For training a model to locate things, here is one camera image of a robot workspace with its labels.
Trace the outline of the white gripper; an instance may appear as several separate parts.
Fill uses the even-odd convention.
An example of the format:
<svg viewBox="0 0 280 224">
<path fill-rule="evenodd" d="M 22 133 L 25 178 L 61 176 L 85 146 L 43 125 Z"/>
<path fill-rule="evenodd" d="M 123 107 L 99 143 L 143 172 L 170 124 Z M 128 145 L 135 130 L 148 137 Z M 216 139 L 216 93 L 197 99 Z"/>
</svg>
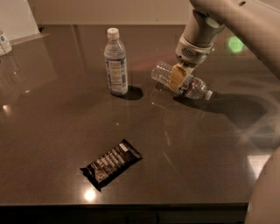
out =
<svg viewBox="0 0 280 224">
<path fill-rule="evenodd" d="M 175 53 L 181 64 L 195 68 L 205 61 L 212 47 L 213 44 L 207 47 L 193 45 L 184 35 L 181 35 Z M 185 70 L 181 64 L 176 64 L 171 69 L 169 88 L 173 91 L 177 91 L 189 76 L 188 71 Z"/>
</svg>

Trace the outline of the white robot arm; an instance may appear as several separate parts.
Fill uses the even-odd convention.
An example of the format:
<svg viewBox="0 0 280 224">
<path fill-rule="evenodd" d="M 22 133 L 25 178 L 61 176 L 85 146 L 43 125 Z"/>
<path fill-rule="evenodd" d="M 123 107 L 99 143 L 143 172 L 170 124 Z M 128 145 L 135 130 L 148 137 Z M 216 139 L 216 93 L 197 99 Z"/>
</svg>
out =
<svg viewBox="0 0 280 224">
<path fill-rule="evenodd" d="M 260 0 L 188 0 L 189 23 L 176 55 L 183 67 L 201 64 L 225 27 L 280 78 L 280 11 Z M 280 224 L 280 149 L 259 175 L 244 224 Z"/>
</svg>

